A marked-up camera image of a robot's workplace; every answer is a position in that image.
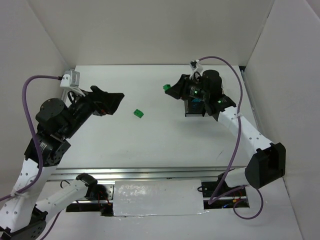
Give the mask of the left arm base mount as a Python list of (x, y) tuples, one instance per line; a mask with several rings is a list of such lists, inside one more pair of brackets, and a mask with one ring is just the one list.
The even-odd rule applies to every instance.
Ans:
[(103, 217), (114, 216), (114, 184), (97, 184), (88, 196), (75, 200), (66, 207), (67, 213), (99, 213)]

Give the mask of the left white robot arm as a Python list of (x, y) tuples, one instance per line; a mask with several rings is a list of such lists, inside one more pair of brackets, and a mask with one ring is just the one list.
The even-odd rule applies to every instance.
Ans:
[(104, 187), (93, 176), (81, 173), (64, 188), (39, 200), (46, 182), (71, 146), (67, 140), (90, 116), (113, 115), (124, 96), (93, 85), (82, 95), (69, 91), (70, 106), (59, 98), (48, 99), (40, 106), (35, 117), (37, 143), (30, 141), (17, 182), (0, 210), (2, 240), (35, 240), (47, 222), (72, 202), (98, 198), (98, 191)]

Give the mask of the teal flower printed lego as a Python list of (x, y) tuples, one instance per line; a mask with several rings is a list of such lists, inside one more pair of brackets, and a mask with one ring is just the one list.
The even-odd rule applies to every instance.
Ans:
[(198, 98), (194, 98), (191, 102), (192, 102), (192, 103), (201, 103), (202, 100), (201, 100), (201, 99), (198, 99)]

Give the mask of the green square lego brick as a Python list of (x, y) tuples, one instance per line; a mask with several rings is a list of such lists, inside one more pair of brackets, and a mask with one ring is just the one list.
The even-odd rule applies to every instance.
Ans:
[(142, 118), (144, 116), (144, 113), (139, 109), (136, 109), (133, 114), (138, 118)]

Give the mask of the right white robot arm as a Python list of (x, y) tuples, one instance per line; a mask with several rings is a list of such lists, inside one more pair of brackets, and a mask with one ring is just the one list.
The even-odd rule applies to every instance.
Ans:
[(197, 100), (203, 113), (212, 116), (235, 137), (236, 145), (242, 145), (249, 162), (246, 167), (231, 169), (222, 175), (223, 187), (251, 186), (260, 189), (282, 178), (286, 172), (286, 148), (263, 136), (239, 111), (239, 105), (225, 95), (223, 82), (216, 70), (206, 70), (195, 76), (183, 74), (178, 82), (165, 85), (164, 92), (177, 100)]

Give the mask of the small green lego brick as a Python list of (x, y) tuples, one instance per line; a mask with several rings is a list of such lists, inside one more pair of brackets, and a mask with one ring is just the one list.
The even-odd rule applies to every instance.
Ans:
[(166, 92), (167, 90), (169, 90), (171, 88), (171, 85), (170, 84), (165, 84), (163, 86), (163, 90)]

